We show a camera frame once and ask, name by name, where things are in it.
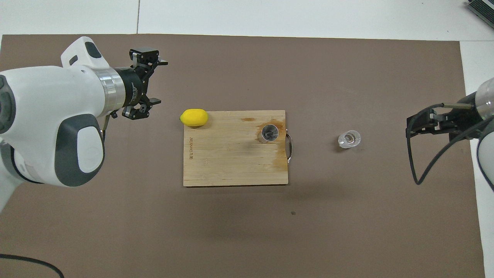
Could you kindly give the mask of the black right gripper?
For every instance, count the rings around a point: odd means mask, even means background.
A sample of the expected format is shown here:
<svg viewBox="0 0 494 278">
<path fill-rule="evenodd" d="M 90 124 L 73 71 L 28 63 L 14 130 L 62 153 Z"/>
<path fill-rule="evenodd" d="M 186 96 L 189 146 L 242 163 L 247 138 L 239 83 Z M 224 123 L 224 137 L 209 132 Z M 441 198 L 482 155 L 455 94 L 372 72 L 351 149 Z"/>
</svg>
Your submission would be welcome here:
<svg viewBox="0 0 494 278">
<path fill-rule="evenodd" d="M 474 103 L 455 103 L 452 110 L 446 113 L 438 113 L 436 109 L 424 109 L 406 119 L 406 136 L 414 137 L 417 134 L 430 132 L 449 132 L 449 121 L 453 125 L 453 131 L 449 133 L 450 139 L 461 137 L 460 134 L 483 122 L 483 118 L 477 111 Z"/>
</svg>

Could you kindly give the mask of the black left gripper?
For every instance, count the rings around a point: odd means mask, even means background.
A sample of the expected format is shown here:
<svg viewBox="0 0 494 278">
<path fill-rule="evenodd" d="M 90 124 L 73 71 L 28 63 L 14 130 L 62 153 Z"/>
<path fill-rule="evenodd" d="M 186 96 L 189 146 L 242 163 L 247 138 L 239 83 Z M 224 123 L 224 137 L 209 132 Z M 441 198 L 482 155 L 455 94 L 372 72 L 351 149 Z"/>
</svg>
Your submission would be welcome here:
<svg viewBox="0 0 494 278">
<path fill-rule="evenodd" d="M 168 65 L 168 61 L 159 56 L 159 50 L 151 47 L 139 47 L 129 50 L 132 61 L 131 67 L 114 68 L 123 81 L 125 88 L 122 116 L 130 120 L 139 120 L 149 117 L 149 111 L 154 105 L 162 101 L 158 98 L 146 97 L 144 83 L 141 78 L 149 78 L 159 66 Z"/>
</svg>

